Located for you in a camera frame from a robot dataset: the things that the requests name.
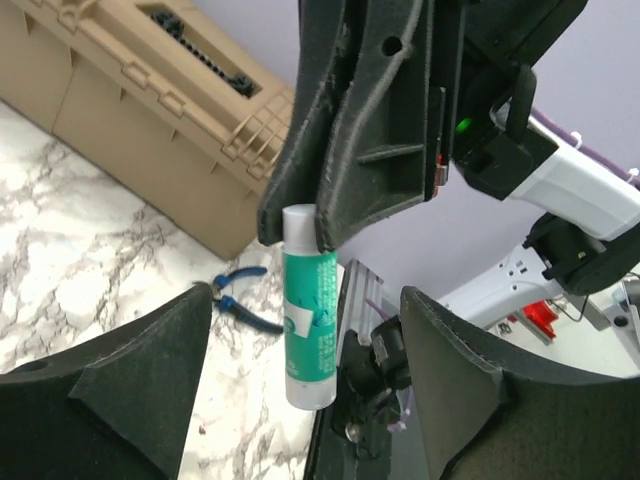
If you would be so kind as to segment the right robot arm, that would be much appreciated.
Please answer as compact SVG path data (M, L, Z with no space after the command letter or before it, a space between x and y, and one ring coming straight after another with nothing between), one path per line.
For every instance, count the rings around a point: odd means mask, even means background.
M586 297L639 261L639 183L536 117L534 64L581 1L302 1L291 126L258 237L326 254L431 200L456 168L543 216L443 304L478 326Z

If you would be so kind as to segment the white green glue stick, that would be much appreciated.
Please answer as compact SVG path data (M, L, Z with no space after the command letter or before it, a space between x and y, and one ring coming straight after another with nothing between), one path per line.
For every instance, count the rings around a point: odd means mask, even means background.
M316 207L283 209L283 315L288 402L328 407L337 391L337 256L316 244Z

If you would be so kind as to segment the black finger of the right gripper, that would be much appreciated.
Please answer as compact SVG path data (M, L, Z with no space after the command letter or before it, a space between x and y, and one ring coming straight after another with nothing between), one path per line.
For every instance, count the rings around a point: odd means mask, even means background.
M314 204L324 156L360 46L358 1L301 1L300 54L290 127L257 216L258 240L283 239L282 209Z
M432 1L366 1L360 48L336 114L316 199L316 236L335 250L433 193L427 123Z

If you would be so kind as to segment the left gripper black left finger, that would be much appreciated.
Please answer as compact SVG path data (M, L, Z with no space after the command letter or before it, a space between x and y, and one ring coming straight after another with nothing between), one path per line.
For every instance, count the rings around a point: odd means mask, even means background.
M211 316L210 289L194 286L2 375L2 478L177 478Z

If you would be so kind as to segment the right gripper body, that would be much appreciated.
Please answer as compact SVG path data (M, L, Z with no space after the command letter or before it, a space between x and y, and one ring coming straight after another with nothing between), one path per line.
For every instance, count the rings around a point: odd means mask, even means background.
M436 2L426 129L432 192L457 167L470 187L503 200L531 172L535 10L533 1Z

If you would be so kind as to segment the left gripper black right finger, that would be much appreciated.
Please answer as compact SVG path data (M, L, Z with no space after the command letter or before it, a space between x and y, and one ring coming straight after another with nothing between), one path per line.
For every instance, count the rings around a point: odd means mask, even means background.
M638 378L535 355L416 287L400 322L431 478L638 478Z

